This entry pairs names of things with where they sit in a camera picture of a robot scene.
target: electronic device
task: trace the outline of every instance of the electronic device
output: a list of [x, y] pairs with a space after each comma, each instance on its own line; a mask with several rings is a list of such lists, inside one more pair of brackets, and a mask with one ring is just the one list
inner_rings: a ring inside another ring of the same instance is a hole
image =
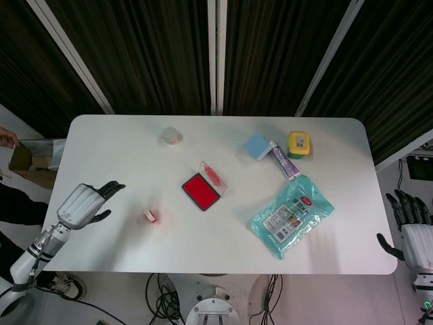
[[411, 179], [433, 181], [433, 157], [411, 155], [406, 157]]

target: snack package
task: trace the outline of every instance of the snack package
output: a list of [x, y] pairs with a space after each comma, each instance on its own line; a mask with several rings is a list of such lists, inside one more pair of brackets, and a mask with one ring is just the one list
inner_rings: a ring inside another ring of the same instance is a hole
[[305, 175], [296, 178], [251, 220], [252, 231], [277, 255], [296, 245], [334, 207]]

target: person's hand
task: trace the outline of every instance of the person's hand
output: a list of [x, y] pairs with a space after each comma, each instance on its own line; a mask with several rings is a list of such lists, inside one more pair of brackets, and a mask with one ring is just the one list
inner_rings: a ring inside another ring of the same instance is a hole
[[16, 134], [5, 129], [4, 127], [0, 127], [0, 147], [13, 149], [14, 145], [19, 145]]

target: purple toothpaste tube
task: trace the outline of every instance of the purple toothpaste tube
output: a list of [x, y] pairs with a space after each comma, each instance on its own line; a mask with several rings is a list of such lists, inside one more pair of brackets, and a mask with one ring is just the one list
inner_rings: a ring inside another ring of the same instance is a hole
[[293, 165], [289, 158], [284, 154], [284, 151], [274, 141], [270, 141], [269, 143], [272, 146], [272, 154], [278, 160], [289, 181], [293, 181], [300, 175], [300, 171], [295, 165]]

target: blue sponge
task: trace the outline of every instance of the blue sponge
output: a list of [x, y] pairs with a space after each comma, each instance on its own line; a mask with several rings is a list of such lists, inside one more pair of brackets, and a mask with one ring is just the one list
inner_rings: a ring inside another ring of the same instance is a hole
[[256, 160], [262, 160], [272, 149], [270, 143], [259, 133], [255, 133], [244, 147], [250, 156]]

